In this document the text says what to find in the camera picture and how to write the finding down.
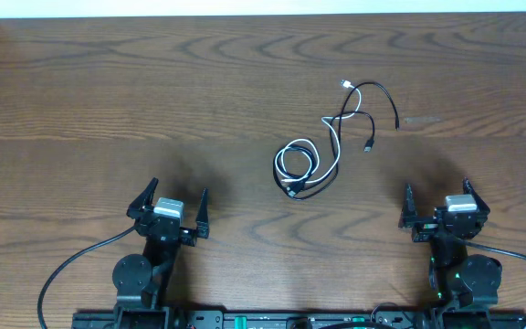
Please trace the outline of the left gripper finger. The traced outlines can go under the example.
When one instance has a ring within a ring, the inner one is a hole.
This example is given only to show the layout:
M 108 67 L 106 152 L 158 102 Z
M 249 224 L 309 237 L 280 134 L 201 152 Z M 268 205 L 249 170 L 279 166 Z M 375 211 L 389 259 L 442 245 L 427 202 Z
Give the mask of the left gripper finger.
M 200 206 L 196 215 L 195 235 L 198 239 L 207 239 L 209 237 L 209 217 L 208 217 L 208 189 L 205 188 L 200 200 Z
M 145 189 L 129 204 L 126 215 L 128 218 L 142 218 L 153 207 L 153 196 L 159 180 L 154 177 Z

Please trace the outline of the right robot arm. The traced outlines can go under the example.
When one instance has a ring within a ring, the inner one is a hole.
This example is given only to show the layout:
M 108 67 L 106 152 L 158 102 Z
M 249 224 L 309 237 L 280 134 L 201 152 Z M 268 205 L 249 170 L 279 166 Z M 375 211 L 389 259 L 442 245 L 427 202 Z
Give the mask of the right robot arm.
M 500 262 L 468 254 L 466 243 L 488 220 L 490 209 L 467 178 L 463 192 L 446 196 L 431 216 L 420 216 L 413 189 L 405 186 L 400 228 L 409 228 L 412 241 L 431 249 L 428 279 L 438 301 L 415 318 L 417 328 L 490 328 L 489 307 L 498 302 Z

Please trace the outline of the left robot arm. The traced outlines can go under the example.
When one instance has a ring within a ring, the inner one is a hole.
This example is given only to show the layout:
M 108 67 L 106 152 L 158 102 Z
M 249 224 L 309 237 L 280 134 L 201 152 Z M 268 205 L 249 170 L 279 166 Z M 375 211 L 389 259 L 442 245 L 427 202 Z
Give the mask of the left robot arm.
M 194 247 L 209 237 L 208 190 L 200 199 L 195 226 L 183 225 L 184 203 L 161 197 L 153 203 L 158 179 L 153 178 L 130 203 L 126 215 L 134 230 L 145 238 L 141 254 L 130 254 L 117 262 L 112 281 L 117 289 L 115 328 L 185 328 L 184 311 L 162 300 L 174 271 L 178 251 Z

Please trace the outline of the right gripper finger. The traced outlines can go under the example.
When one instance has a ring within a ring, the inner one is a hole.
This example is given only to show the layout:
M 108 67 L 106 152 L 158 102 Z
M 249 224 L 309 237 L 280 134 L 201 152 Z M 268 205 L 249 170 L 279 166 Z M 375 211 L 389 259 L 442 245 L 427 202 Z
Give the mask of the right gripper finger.
M 417 222 L 417 211 L 413 189 L 405 185 L 404 202 L 399 219 L 399 228 L 411 228 Z
M 463 192 L 465 194 L 471 195 L 474 198 L 475 203 L 476 203 L 476 205 L 478 207 L 478 211 L 480 213 L 484 213 L 486 215 L 488 215 L 490 213 L 489 206 L 479 196 L 479 194 L 476 192 L 476 190 L 474 189 L 473 185 L 471 184 L 471 182 L 469 181 L 469 179 L 467 177 L 464 177 L 463 180 L 462 180 L 462 189 L 463 189 Z

